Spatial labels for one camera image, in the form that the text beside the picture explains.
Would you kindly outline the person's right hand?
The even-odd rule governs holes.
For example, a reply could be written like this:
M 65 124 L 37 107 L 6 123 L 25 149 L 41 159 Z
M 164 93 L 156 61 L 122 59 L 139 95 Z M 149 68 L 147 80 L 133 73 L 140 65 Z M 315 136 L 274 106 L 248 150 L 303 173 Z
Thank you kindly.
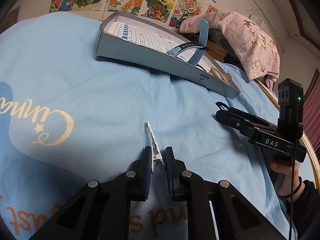
M 281 173 L 284 175 L 283 182 L 276 193 L 282 197 L 288 196 L 291 193 L 291 183 L 293 182 L 293 201 L 297 200 L 303 193 L 305 185 L 300 182 L 298 165 L 272 162 L 270 165 L 272 171 Z

